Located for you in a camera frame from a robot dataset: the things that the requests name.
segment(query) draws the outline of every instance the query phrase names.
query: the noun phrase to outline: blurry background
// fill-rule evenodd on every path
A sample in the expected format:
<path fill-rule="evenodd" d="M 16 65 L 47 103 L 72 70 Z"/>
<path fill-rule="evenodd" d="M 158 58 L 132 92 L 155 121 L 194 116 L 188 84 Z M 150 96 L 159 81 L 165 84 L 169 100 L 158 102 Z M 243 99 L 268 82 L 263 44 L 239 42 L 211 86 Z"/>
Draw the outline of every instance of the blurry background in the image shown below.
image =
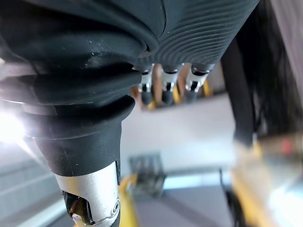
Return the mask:
<path fill-rule="evenodd" d="M 149 105 L 132 89 L 122 227 L 302 226 L 302 9 L 261 1 L 194 103 L 184 101 L 188 64 L 172 105 L 161 102 L 160 65 Z M 0 226 L 73 226 L 40 151 L 9 113 L 0 123 Z"/>

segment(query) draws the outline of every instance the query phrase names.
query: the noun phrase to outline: metal connector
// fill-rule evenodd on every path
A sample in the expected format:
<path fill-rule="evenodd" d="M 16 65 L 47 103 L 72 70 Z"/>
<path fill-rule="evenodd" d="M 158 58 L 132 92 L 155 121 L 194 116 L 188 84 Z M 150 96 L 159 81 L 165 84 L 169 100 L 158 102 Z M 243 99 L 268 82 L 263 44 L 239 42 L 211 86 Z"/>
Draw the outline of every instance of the metal connector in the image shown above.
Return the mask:
<path fill-rule="evenodd" d="M 152 71 L 154 64 L 151 65 L 151 69 L 142 71 L 141 83 L 138 85 L 139 92 L 151 92 L 152 89 Z"/>
<path fill-rule="evenodd" d="M 56 178 L 68 213 L 78 226 L 113 225 L 120 211 L 116 162 L 91 174 Z"/>
<path fill-rule="evenodd" d="M 206 78 L 214 66 L 215 64 L 193 64 L 186 78 L 185 89 L 187 91 L 193 91 L 197 93 L 199 91 L 199 88 L 204 84 Z"/>
<path fill-rule="evenodd" d="M 179 69 L 184 64 L 177 66 L 163 65 L 162 67 L 162 90 L 173 92 L 175 85 L 177 84 Z"/>

